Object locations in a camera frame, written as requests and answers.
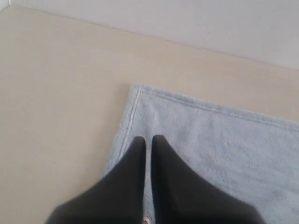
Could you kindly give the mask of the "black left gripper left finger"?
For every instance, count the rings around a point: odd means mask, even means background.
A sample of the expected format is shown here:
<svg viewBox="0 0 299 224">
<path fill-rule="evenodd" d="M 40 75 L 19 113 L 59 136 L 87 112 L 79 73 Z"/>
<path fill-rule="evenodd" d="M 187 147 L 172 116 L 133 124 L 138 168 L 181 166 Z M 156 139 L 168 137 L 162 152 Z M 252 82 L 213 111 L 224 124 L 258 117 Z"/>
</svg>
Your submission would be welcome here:
<svg viewBox="0 0 299 224">
<path fill-rule="evenodd" d="M 121 160 L 93 187 L 56 207 L 48 224 L 141 224 L 146 143 L 135 137 Z"/>
</svg>

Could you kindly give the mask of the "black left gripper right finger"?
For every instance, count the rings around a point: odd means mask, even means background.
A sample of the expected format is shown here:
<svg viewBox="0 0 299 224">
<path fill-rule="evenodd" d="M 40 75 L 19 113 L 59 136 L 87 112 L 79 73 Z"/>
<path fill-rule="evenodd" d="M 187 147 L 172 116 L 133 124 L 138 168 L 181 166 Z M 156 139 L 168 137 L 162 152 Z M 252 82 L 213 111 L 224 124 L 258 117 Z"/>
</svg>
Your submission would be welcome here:
<svg viewBox="0 0 299 224">
<path fill-rule="evenodd" d="M 166 138 L 151 147 L 151 187 L 157 224 L 257 224 L 259 212 L 195 173 Z"/>
</svg>

